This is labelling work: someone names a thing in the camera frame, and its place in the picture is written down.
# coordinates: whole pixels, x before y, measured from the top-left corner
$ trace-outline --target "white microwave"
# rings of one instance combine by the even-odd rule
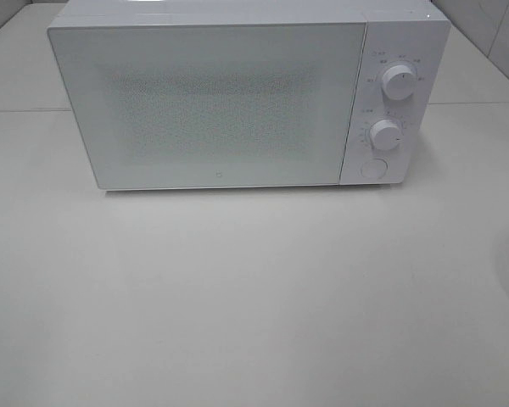
[[[402,182],[449,33],[427,0],[70,0],[48,29],[105,190]]]

